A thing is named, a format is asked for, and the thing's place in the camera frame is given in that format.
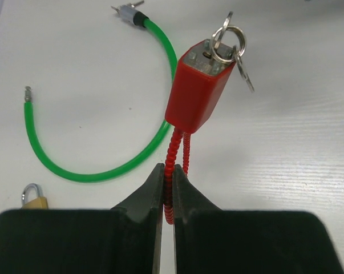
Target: brass padlock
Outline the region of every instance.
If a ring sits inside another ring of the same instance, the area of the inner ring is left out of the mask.
[[[27,193],[30,189],[35,189],[36,199],[27,202]],[[22,192],[22,208],[24,209],[48,209],[47,199],[41,195],[40,186],[37,184],[29,184]]]

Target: green hose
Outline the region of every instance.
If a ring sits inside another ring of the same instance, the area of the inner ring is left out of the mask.
[[[165,51],[167,52],[169,64],[171,65],[171,73],[173,79],[177,66],[177,56],[172,47],[172,44],[170,43],[167,36],[163,33],[163,31],[152,21],[146,19],[144,21],[144,25],[161,42]],[[43,163],[43,165],[54,174],[65,179],[81,183],[96,183],[105,180],[110,180],[134,169],[142,162],[144,162],[155,151],[155,149],[158,148],[158,146],[161,144],[164,137],[168,133],[169,128],[171,127],[170,124],[168,124],[166,121],[163,121],[158,132],[150,141],[150,143],[139,154],[137,154],[134,158],[124,163],[123,165],[116,167],[113,170],[97,174],[77,174],[64,170],[61,167],[57,166],[52,160],[49,159],[49,157],[42,149],[39,139],[36,135],[32,102],[25,103],[25,123],[27,136],[29,137],[31,147],[33,148],[36,156],[41,161],[41,163]]]

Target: red lock cable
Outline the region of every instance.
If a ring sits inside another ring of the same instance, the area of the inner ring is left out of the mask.
[[[184,133],[183,134],[183,171],[186,175],[188,175],[190,150],[191,150],[191,134]]]
[[[167,159],[165,160],[164,168],[164,214],[168,224],[174,223],[173,216],[173,191],[172,191],[172,176],[174,171],[174,165],[177,159],[177,153],[179,146],[183,138],[183,131],[178,128],[174,129],[169,144],[167,153]]]

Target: tabletop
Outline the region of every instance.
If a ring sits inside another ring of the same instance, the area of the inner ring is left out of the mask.
[[[70,171],[109,170],[154,136],[171,88],[168,60],[152,35],[114,14],[110,5],[121,4],[4,1],[0,212],[19,208],[29,183],[41,185],[51,208],[111,208],[164,161],[167,139],[132,172],[80,184],[47,170],[27,139],[24,86],[33,89],[44,150]],[[344,0],[149,0],[139,9],[178,57],[234,11],[256,92],[232,72],[211,118],[192,135],[189,179],[224,209],[316,214],[344,266]],[[226,44],[237,43],[227,36]],[[172,233],[164,223],[162,273],[174,273]]]

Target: red lock body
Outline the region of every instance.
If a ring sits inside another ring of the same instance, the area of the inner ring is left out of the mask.
[[[213,60],[208,50],[209,41],[202,41],[180,58],[165,112],[168,123],[189,134],[210,118],[235,64]],[[232,53],[224,44],[219,50],[224,56]]]

